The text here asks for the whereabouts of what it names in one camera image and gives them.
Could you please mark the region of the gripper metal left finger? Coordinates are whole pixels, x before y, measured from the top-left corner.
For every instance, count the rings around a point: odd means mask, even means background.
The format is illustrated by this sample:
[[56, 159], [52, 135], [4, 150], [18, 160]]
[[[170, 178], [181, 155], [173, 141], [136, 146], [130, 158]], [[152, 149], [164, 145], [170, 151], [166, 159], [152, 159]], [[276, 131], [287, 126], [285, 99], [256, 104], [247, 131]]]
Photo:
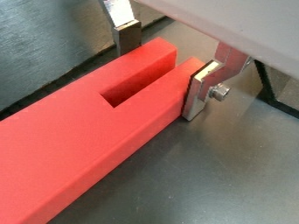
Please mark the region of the gripper metal left finger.
[[112, 26], [117, 55], [129, 53], [141, 45], [141, 22], [136, 20], [129, 0], [98, 0]]

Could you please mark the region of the gripper metal right finger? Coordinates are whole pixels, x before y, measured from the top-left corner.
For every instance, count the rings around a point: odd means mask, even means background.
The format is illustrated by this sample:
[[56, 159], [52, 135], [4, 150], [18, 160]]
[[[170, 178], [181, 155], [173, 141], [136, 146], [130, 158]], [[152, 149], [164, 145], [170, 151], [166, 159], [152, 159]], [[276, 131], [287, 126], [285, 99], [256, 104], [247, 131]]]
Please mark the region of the gripper metal right finger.
[[219, 102], [225, 99], [229, 88], [223, 82], [240, 74], [249, 62], [251, 58], [248, 55], [219, 42], [213, 59], [189, 78], [181, 108], [181, 116], [188, 121], [202, 111], [209, 99], [214, 99]]

